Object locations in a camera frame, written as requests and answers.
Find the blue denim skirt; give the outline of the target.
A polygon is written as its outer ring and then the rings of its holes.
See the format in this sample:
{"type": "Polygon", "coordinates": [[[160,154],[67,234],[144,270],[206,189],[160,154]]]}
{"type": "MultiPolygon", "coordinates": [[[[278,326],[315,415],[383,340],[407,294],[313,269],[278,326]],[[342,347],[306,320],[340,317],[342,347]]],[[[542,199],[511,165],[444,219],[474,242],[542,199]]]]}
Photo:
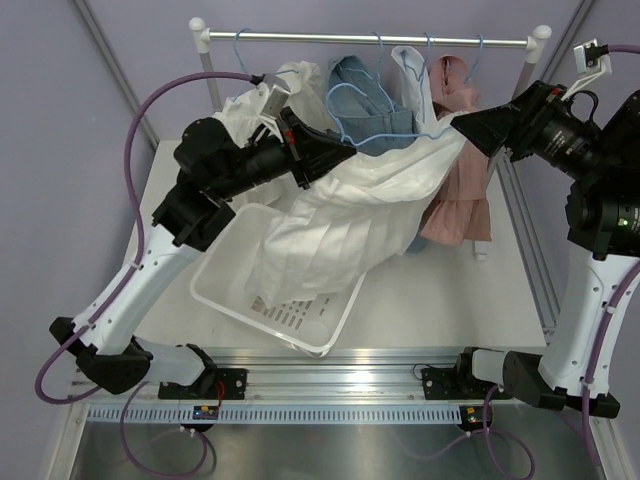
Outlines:
{"type": "Polygon", "coordinates": [[[428,135],[425,64],[400,51],[400,72],[409,92],[396,102],[357,56],[346,56],[330,70],[325,106],[341,140],[369,156],[409,147],[428,135]]]}

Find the white pleated skirt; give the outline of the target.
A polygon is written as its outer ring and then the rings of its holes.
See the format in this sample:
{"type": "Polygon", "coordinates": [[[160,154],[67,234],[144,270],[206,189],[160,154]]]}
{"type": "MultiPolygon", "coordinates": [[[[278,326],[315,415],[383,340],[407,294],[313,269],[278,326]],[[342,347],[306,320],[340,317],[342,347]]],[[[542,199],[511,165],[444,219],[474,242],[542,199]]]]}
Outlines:
{"type": "Polygon", "coordinates": [[[338,292],[416,236],[466,140],[427,97],[428,135],[380,156],[360,152],[313,182],[261,238],[246,289],[267,305],[338,292]]]}

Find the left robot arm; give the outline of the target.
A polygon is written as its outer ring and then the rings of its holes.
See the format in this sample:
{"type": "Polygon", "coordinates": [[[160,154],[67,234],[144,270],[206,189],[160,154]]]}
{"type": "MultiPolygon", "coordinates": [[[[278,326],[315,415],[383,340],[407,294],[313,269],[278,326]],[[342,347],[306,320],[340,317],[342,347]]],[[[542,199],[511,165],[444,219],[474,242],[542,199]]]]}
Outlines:
{"type": "Polygon", "coordinates": [[[195,398],[214,390],[217,366],[200,347],[149,343],[135,331],[174,278],[231,223],[234,197],[287,173],[308,188],[356,152],[304,124],[289,107],[275,123],[276,134],[259,127],[242,147],[217,119],[191,123],[174,151],[176,184],[143,228],[131,263],[95,305],[53,321],[52,336],[99,388],[118,395],[143,382],[166,382],[195,398]]]}

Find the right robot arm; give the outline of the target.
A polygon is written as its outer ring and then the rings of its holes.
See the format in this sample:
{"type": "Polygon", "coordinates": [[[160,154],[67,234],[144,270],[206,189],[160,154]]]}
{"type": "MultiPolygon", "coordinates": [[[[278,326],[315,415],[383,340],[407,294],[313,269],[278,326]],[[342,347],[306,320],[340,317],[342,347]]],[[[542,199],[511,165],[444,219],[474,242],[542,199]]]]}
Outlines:
{"type": "Polygon", "coordinates": [[[511,102],[456,117],[451,125],[483,154],[505,148],[568,175],[569,274],[557,328],[543,354],[468,348],[456,389],[476,396],[489,382],[530,406],[613,419],[619,401],[609,365],[639,284],[639,94],[603,128],[571,111],[574,94],[534,82],[511,102]]]}

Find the white ruffled dress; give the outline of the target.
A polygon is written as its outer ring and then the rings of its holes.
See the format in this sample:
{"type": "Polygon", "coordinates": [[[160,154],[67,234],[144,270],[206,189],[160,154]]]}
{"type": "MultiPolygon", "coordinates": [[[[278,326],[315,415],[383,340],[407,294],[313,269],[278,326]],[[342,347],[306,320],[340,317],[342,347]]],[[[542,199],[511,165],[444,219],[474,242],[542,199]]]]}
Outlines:
{"type": "Polygon", "coordinates": [[[319,65],[306,61],[287,62],[266,82],[234,98],[227,98],[223,109],[213,117],[222,122],[232,140],[244,147],[260,128],[282,140],[276,119],[289,107],[304,124],[326,132],[335,129],[320,94],[325,92],[326,76],[319,65]]]}

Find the pink ruffled dress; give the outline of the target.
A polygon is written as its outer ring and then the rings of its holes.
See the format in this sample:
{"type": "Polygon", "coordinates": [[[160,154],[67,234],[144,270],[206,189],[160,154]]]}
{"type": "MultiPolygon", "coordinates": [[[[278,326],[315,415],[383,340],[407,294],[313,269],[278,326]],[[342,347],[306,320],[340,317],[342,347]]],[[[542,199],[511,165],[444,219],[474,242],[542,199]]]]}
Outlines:
{"type": "MultiPolygon", "coordinates": [[[[470,74],[466,63],[452,55],[443,56],[432,65],[430,89],[439,119],[477,109],[479,92],[471,84],[470,74]]],[[[467,142],[424,212],[418,235],[447,246],[459,246],[466,240],[489,242],[491,217],[487,183],[488,158],[467,142]]]]}

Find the white plastic basket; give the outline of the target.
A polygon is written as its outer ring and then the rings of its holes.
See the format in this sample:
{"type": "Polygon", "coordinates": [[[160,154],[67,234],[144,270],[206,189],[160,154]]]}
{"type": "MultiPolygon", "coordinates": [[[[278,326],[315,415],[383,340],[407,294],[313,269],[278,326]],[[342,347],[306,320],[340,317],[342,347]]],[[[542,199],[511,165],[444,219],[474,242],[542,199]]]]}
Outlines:
{"type": "Polygon", "coordinates": [[[273,306],[250,293],[246,282],[259,236],[278,213],[259,204],[241,207],[203,255],[191,279],[190,292],[201,304],[321,358],[342,333],[364,279],[354,280],[337,293],[273,306]]]}

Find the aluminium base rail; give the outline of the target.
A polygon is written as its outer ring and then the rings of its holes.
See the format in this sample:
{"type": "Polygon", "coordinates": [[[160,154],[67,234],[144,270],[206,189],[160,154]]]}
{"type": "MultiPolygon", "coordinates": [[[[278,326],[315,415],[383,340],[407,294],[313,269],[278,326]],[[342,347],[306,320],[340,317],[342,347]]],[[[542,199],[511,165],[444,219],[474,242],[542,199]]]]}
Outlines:
{"type": "Polygon", "coordinates": [[[453,369],[469,347],[300,350],[200,348],[134,341],[120,354],[74,347],[66,403],[140,386],[161,401],[339,403],[423,397],[422,370],[453,369]]]}

